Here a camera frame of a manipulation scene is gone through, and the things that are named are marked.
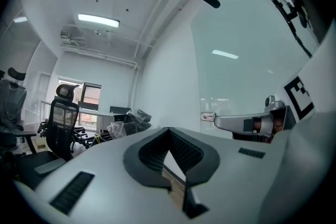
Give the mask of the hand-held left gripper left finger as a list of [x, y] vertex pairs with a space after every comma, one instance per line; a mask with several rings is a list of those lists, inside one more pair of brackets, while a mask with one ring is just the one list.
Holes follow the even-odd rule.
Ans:
[[148, 130], [104, 142], [49, 174], [35, 190], [15, 186], [43, 220], [53, 224], [187, 224], [166, 189], [145, 187], [123, 166], [132, 144]]

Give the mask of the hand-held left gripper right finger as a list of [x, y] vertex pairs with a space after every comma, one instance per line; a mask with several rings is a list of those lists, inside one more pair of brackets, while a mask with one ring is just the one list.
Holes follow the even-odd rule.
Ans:
[[211, 179], [192, 188], [209, 210], [193, 219], [174, 209], [168, 224], [277, 224], [282, 221], [272, 186], [286, 151], [288, 131], [272, 143], [232, 140], [187, 129], [181, 132], [217, 150], [220, 165]]

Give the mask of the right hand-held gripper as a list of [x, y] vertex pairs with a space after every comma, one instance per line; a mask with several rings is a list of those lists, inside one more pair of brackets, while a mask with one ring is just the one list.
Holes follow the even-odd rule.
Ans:
[[214, 124], [217, 128], [241, 135], [270, 135], [270, 114], [273, 130], [270, 137], [264, 137], [265, 143], [271, 143], [275, 135], [292, 129], [297, 123], [306, 120], [315, 113], [312, 98], [302, 79], [295, 74], [286, 83], [280, 85], [274, 95], [265, 100], [265, 113], [217, 116]]

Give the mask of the frosted glass door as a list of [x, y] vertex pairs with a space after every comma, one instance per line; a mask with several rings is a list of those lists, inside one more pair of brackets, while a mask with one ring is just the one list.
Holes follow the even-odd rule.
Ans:
[[285, 0], [195, 0], [190, 23], [199, 81], [200, 111], [219, 116], [264, 111], [265, 99], [318, 49], [299, 18], [286, 22]]

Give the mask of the pile of black chair bases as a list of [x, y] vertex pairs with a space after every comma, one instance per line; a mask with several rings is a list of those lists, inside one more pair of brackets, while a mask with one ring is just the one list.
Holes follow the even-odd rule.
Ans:
[[74, 152], [74, 146], [75, 143], [78, 143], [85, 147], [85, 149], [88, 149], [96, 144], [100, 144], [103, 142], [107, 142], [112, 140], [110, 134], [107, 133], [101, 133], [101, 134], [94, 134], [93, 137], [89, 137], [86, 133], [86, 130], [84, 127], [74, 127], [74, 130], [72, 132], [72, 140], [71, 140], [71, 152]]

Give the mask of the clear plastic bag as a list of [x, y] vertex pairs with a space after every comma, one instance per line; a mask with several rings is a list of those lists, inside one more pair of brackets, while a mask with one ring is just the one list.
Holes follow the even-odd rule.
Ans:
[[112, 122], [109, 126], [107, 126], [107, 130], [113, 140], [126, 137], [127, 135], [122, 121]]

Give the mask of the white office desk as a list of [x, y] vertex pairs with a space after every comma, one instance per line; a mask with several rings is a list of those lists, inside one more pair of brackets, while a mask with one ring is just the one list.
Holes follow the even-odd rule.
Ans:
[[106, 113], [106, 112], [99, 112], [94, 110], [88, 110], [88, 109], [79, 109], [79, 115], [82, 116], [83, 114], [87, 115], [93, 115], [97, 117], [96, 120], [96, 127], [88, 127], [83, 126], [82, 124], [80, 126], [83, 126], [88, 131], [95, 131], [96, 134], [100, 134], [104, 130], [107, 130], [107, 126], [111, 124], [111, 122], [114, 121], [114, 113]]

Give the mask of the black mesh office chair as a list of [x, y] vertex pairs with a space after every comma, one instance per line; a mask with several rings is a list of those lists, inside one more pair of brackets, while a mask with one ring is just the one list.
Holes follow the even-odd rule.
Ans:
[[70, 144], [79, 113], [78, 105], [73, 103], [77, 87], [77, 84], [61, 84], [56, 89], [57, 97], [50, 105], [47, 123], [48, 150], [20, 157], [16, 161], [19, 179], [31, 189], [73, 158]]

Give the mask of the black desk divider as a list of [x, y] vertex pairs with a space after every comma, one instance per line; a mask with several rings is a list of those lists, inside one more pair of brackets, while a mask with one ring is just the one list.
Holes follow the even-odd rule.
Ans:
[[131, 108], [119, 107], [119, 106], [110, 106], [109, 112], [112, 114], [127, 114], [131, 111]]

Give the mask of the black chair wrapped in plastic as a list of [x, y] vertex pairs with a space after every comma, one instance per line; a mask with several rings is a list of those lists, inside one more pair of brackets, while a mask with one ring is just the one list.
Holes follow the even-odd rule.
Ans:
[[2, 78], [0, 81], [0, 133], [15, 133], [24, 130], [21, 115], [27, 90], [19, 82], [25, 80], [26, 73], [10, 67], [7, 74], [13, 80]]
[[140, 133], [149, 129], [152, 125], [150, 123], [152, 116], [142, 111], [141, 109], [134, 109], [127, 112], [127, 117], [124, 122], [124, 129], [127, 135]]

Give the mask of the glass partition with blinds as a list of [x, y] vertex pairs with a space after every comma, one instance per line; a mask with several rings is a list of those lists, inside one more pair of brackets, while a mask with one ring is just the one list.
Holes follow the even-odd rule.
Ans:
[[0, 70], [25, 73], [39, 44], [19, 0], [9, 0], [0, 15]]

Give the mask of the long ceiling light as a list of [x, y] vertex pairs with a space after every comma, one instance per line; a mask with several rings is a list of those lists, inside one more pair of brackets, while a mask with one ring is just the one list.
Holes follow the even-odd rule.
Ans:
[[118, 20], [87, 14], [78, 14], [78, 19], [81, 21], [102, 24], [114, 28], [118, 28], [120, 25], [120, 22]]

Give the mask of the window with dark frame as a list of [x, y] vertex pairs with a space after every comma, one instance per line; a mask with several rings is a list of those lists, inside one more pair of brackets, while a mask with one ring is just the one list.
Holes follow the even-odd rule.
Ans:
[[58, 78], [58, 84], [78, 85], [74, 89], [73, 103], [77, 104], [80, 109], [98, 111], [101, 85], [64, 78]]

